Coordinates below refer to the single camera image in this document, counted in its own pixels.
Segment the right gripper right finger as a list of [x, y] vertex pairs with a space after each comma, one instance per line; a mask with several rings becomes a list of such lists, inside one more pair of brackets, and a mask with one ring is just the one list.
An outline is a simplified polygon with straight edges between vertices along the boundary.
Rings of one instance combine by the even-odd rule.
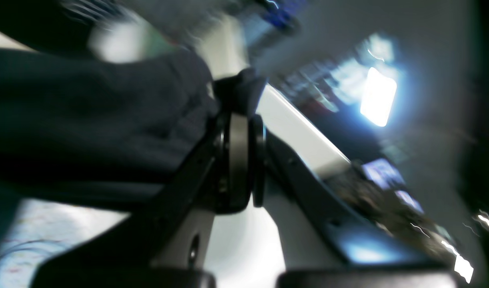
[[443, 264], [366, 221], [306, 166], [259, 115], [251, 119], [254, 204], [281, 239], [277, 288], [457, 288]]

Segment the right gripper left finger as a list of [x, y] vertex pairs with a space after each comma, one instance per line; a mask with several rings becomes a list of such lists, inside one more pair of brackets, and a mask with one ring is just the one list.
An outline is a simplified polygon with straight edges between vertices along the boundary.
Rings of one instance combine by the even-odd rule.
[[151, 201], [107, 232], [42, 264], [33, 288], [215, 288], [202, 269], [217, 214], [244, 210], [248, 119], [215, 129]]

